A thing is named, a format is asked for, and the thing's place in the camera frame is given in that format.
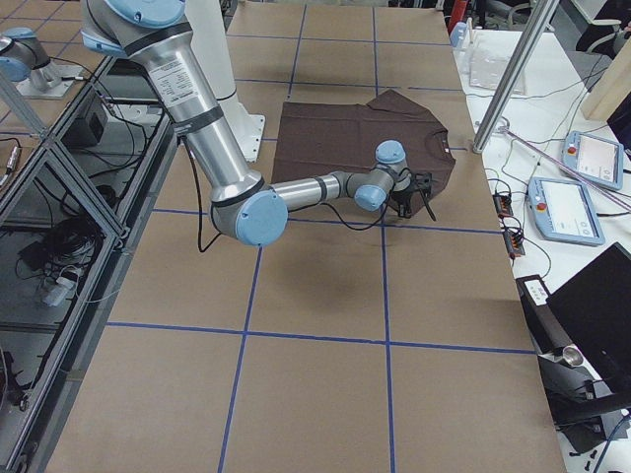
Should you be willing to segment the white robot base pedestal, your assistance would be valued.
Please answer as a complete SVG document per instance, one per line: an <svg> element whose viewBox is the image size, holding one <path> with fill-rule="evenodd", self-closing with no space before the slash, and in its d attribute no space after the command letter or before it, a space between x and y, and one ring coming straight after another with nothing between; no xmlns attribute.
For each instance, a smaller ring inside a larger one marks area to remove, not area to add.
<svg viewBox="0 0 631 473"><path fill-rule="evenodd" d="M259 154L265 117L250 114L239 99L220 2L186 1L185 14L193 30L193 52L245 159L254 163Z"/></svg>

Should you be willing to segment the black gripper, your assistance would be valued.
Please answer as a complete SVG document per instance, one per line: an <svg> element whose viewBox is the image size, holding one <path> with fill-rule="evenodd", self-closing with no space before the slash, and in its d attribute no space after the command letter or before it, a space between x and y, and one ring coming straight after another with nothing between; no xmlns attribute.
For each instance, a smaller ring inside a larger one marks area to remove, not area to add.
<svg viewBox="0 0 631 473"><path fill-rule="evenodd" d="M411 210L412 197L418 191L417 179L409 172L394 187L390 195L390 207L394 210Z"/></svg>

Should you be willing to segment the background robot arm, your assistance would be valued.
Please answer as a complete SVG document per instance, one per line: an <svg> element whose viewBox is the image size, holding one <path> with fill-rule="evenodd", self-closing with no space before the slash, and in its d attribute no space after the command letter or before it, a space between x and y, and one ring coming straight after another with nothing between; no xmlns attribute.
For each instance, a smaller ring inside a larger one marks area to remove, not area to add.
<svg viewBox="0 0 631 473"><path fill-rule="evenodd" d="M26 27L1 33L1 72L22 96L52 100L63 98L77 75L72 68L56 64Z"/></svg>

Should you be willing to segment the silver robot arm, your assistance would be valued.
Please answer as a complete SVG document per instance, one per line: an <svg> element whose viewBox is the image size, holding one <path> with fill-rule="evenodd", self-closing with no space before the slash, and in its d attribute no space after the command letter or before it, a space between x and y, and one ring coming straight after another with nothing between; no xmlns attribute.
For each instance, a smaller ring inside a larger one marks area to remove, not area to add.
<svg viewBox="0 0 631 473"><path fill-rule="evenodd" d="M412 192L402 145L386 140L367 172L267 184L251 169L192 48L193 27L181 1L84 1L82 35L94 52L142 66L168 111L175 134L211 184L210 219L243 244L266 246L285 231L290 212L338 198L366 211Z"/></svg>

